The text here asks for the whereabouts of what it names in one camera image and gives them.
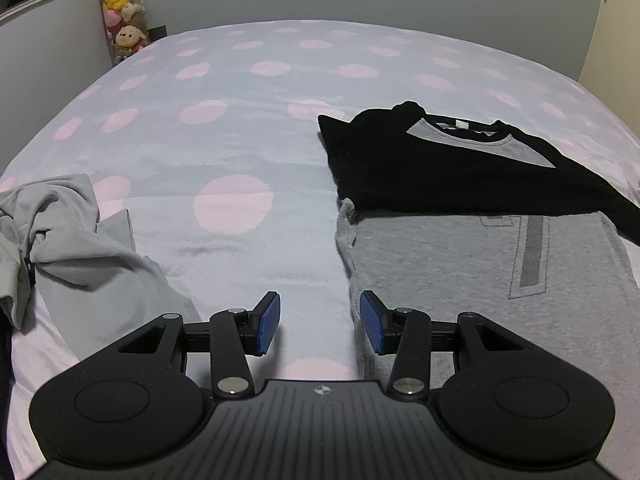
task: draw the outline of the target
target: bed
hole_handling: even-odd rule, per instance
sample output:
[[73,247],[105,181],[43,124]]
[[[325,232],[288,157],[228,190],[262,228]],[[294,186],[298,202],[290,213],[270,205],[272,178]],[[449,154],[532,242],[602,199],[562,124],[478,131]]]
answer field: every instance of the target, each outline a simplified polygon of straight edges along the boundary
[[[454,38],[319,20],[224,25],[144,48],[69,103],[9,165],[0,190],[88,174],[102,218],[129,211],[136,251],[202,320],[280,293],[270,354],[250,361],[258,384],[356,379],[348,277],[335,247],[339,204],[317,118],[350,120],[405,100],[513,124],[640,199],[637,137],[571,79]],[[640,249],[624,242],[637,279]],[[28,424],[31,397],[95,351],[56,326],[37,290],[30,311],[31,329],[12,341],[7,447],[19,479],[44,461]],[[199,357],[190,356],[188,375],[206,386]],[[638,454],[616,448],[616,427],[600,459],[637,478]]]

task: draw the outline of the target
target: crumpled gray garment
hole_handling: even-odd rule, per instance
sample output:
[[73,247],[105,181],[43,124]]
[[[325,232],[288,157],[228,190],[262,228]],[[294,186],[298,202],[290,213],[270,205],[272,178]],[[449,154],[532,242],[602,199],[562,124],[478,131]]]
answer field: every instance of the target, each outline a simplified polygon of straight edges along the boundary
[[0,193],[0,308],[27,332],[35,282],[65,342],[83,359],[165,312],[200,321],[158,264],[134,250],[129,213],[98,222],[85,174],[59,176]]

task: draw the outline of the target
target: cream door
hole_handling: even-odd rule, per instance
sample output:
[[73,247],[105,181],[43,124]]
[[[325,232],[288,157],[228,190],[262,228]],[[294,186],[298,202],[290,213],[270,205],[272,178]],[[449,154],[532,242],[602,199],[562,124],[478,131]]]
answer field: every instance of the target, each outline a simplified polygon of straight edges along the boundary
[[640,136],[640,0],[602,0],[580,83]]

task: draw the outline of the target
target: window sill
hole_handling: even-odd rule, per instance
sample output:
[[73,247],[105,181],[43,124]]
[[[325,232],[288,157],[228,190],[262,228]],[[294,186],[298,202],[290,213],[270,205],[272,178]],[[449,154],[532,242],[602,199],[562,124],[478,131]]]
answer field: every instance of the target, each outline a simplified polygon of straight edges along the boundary
[[33,9],[34,7],[39,7],[47,2],[51,2],[53,0],[26,0],[21,4],[12,7],[11,9],[6,10],[2,14],[0,14],[0,25],[6,23],[17,16],[20,16],[27,12],[27,10]]

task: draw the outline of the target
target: ribbed black surface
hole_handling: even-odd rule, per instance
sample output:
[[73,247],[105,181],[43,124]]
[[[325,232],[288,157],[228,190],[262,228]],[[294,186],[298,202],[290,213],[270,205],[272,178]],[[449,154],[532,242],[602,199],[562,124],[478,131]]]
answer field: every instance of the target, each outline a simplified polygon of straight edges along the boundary
[[482,463],[450,443],[427,408],[389,399],[377,383],[270,381],[254,399],[221,404],[199,436],[155,463],[118,471],[85,471],[49,463],[33,478],[612,480],[613,477],[595,463],[543,473],[508,471]]

